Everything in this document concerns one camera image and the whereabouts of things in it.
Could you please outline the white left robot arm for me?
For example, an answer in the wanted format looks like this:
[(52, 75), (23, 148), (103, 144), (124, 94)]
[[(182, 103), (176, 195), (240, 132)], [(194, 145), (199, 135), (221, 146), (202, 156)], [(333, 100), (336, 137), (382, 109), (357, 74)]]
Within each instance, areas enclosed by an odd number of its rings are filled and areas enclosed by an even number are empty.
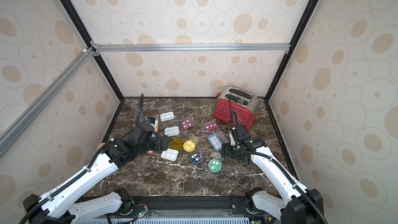
[(143, 114), (144, 95), (140, 96), (135, 124), (126, 134), (107, 141), (88, 165), (53, 190), (41, 196), (30, 195), (23, 201), (26, 211), (21, 223), (79, 224), (115, 212), (128, 213), (133, 199), (124, 189), (85, 202), (78, 202), (89, 189), (125, 164), (149, 151), (165, 151), (170, 138), (156, 132), (153, 119)]

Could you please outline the dark blue round pillbox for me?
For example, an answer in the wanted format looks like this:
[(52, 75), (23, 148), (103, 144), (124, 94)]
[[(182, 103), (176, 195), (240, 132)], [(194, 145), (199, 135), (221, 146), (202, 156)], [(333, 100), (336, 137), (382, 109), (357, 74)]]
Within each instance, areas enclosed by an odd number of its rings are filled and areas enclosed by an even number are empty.
[(193, 152), (189, 155), (189, 160), (194, 165), (200, 164), (202, 162), (202, 155), (199, 152)]

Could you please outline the yellow round pillbox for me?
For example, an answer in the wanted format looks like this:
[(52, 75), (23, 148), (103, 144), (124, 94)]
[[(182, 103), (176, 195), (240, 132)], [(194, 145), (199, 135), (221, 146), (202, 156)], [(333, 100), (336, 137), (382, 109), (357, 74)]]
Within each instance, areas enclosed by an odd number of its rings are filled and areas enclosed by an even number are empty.
[(184, 142), (183, 149), (186, 152), (193, 152), (198, 144), (199, 140), (194, 134), (189, 134), (189, 139)]

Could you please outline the green round pillbox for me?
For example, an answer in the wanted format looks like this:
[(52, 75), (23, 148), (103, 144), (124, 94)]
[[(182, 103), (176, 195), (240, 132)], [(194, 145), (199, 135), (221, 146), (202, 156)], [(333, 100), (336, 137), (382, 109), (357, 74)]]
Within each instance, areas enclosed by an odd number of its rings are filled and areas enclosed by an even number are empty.
[(211, 160), (208, 163), (208, 168), (213, 173), (220, 172), (222, 169), (222, 160), (223, 160), (221, 154), (218, 152), (212, 152), (210, 157)]

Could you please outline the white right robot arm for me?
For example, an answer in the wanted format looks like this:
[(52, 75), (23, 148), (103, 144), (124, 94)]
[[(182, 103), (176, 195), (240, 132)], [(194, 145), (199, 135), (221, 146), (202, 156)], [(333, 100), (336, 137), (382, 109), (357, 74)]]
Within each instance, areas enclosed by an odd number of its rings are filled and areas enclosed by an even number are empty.
[(270, 195), (261, 188), (246, 192), (248, 212), (264, 211), (267, 224), (276, 220), (282, 224), (326, 224), (323, 198), (318, 190), (309, 190), (276, 159), (259, 136), (250, 136), (245, 125), (238, 122), (236, 111), (228, 104), (231, 124), (230, 142), (223, 144), (221, 156), (237, 161), (253, 162), (267, 176), (279, 192)]

